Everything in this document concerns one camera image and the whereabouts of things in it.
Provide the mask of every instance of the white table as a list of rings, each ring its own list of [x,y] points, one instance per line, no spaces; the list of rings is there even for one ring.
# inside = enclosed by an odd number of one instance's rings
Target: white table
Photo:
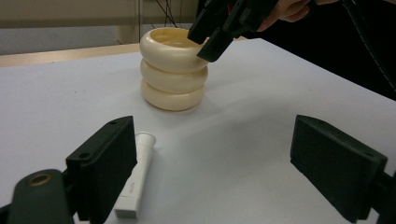
[[[128,115],[158,140],[138,223],[347,223],[290,163],[297,114],[352,135],[396,170],[396,102],[263,40],[232,43],[209,65],[204,100],[184,112],[142,98],[140,59],[0,68],[0,205],[20,179],[64,170],[86,139]],[[376,218],[372,210],[359,223]],[[136,221],[112,213],[106,223]]]

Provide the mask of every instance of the ring stack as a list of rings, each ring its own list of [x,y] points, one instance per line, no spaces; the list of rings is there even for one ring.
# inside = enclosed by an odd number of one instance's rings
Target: ring stack
[[[140,40],[141,91],[161,109],[186,110],[204,97],[208,62],[196,56],[202,46],[190,41],[188,32],[164,27],[145,33]]]

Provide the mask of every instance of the white tube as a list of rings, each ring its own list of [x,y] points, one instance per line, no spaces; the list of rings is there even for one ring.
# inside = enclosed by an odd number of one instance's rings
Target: white tube
[[[138,218],[139,216],[140,199],[156,138],[150,133],[137,133],[135,142],[137,165],[132,170],[131,176],[114,205],[117,217]]]

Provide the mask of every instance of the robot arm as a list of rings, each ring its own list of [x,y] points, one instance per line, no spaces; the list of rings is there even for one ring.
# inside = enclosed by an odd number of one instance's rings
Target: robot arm
[[[276,3],[277,0],[207,0],[188,36],[197,44],[209,37],[198,57],[215,62],[234,38],[246,31],[257,31]],[[229,14],[228,4],[233,4]]]

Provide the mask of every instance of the screw hole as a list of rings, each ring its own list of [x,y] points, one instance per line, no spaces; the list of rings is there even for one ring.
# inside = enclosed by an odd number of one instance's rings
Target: screw hole
[[[43,184],[46,184],[52,179],[52,175],[50,174],[39,174],[35,175],[32,178],[29,179],[28,185],[30,187],[37,187],[41,186]]]
[[[90,157],[90,155],[91,155],[90,153],[85,152],[85,153],[80,154],[79,157],[80,157],[81,159],[86,159],[86,158]]]

